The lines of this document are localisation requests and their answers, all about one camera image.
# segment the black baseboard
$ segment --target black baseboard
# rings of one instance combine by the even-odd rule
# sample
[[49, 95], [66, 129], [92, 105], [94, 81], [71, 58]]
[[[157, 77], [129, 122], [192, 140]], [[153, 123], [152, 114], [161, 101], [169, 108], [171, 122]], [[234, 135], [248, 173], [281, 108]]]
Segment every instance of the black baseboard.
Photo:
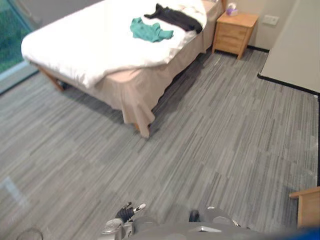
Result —
[[290, 88], [298, 89], [298, 90], [307, 92], [309, 94], [313, 94], [313, 95], [317, 95], [317, 96], [319, 95], [319, 92], [304, 88], [302, 86], [297, 86], [297, 85], [293, 85], [291, 83], [280, 81], [280, 80], [277, 80], [277, 79], [274, 79], [274, 78], [271, 78], [271, 77], [268, 77], [268, 76], [263, 76], [263, 75], [260, 74], [260, 72], [258, 72], [257, 77], [260, 78], [260, 79], [263, 79], [263, 80], [267, 80], [267, 81], [276, 83], [276, 84], [281, 84], [281, 85], [284, 85], [284, 86], [287, 86], [287, 87], [290, 87]]
[[261, 47], [256, 47], [256, 46], [251, 46], [251, 45], [248, 45], [247, 47], [248, 47], [248, 49], [254, 49], [254, 50], [258, 50], [258, 51], [265, 52], [265, 53], [270, 52], [269, 49], [265, 49], [265, 48], [261, 48]]
[[257, 74], [257, 77], [260, 78], [260, 79], [263, 79], [263, 80], [267, 80], [267, 81], [270, 81], [270, 82], [273, 82], [273, 83], [276, 83], [276, 84], [281, 84], [281, 85], [284, 85], [284, 86], [287, 86], [287, 87], [298, 89], [298, 90], [307, 92], [309, 94], [318, 96], [318, 108], [319, 109], [318, 109], [318, 172], [317, 172], [317, 186], [320, 186], [320, 147], [319, 147], [319, 143], [320, 143], [320, 92], [312, 91], [310, 89], [307, 89], [307, 88], [304, 88], [304, 87], [301, 87], [301, 86], [296, 86], [296, 85], [293, 85], [291, 83], [279, 81], [277, 79], [274, 79], [274, 78], [271, 78], [271, 77], [268, 77], [268, 76], [263, 76], [259, 72]]

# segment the bed leg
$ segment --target bed leg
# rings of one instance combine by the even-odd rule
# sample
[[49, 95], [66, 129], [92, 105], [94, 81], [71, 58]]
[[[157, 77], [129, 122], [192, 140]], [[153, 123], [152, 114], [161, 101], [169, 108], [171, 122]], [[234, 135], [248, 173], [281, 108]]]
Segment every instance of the bed leg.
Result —
[[44, 75], [46, 75], [49, 78], [49, 80], [52, 82], [52, 84], [55, 86], [56, 89], [58, 89], [60, 92], [64, 91], [64, 88], [58, 83], [58, 80], [54, 76], [49, 74], [42, 67], [40, 67], [40, 66], [37, 66], [37, 67], [41, 73], [43, 73]]
[[137, 123], [134, 123], [133, 125], [134, 125], [135, 129], [137, 129], [140, 132], [139, 125]]

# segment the drawer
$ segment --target drawer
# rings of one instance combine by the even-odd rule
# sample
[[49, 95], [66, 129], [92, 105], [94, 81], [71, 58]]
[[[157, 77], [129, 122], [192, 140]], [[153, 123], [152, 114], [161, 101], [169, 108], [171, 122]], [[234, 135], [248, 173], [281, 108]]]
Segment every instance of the drawer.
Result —
[[247, 28], [244, 26], [231, 25], [226, 23], [219, 23], [218, 35], [227, 36], [235, 39], [243, 40], [247, 34]]
[[215, 49], [238, 54], [240, 52], [243, 41], [226, 37], [226, 36], [218, 36], [215, 41]]

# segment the electrical outlet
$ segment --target electrical outlet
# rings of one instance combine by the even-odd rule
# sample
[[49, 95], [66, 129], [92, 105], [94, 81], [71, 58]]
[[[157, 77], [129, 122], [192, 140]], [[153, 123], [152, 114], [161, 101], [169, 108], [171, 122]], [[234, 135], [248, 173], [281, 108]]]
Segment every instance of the electrical outlet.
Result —
[[278, 16], [264, 15], [262, 22], [264, 24], [277, 25], [278, 20]]

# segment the white duvet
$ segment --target white duvet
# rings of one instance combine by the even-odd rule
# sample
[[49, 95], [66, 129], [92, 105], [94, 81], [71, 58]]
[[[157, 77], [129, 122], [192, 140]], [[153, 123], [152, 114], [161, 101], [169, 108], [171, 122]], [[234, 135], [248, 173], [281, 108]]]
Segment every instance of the white duvet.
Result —
[[[196, 32], [143, 17], [155, 12], [156, 3], [184, 12], [203, 28], [206, 25], [201, 0], [104, 0], [27, 35], [22, 56], [86, 88], [116, 71], [167, 64]], [[130, 25], [138, 17], [145, 24], [160, 23], [163, 30], [173, 30], [173, 37], [154, 43], [133, 38]]]

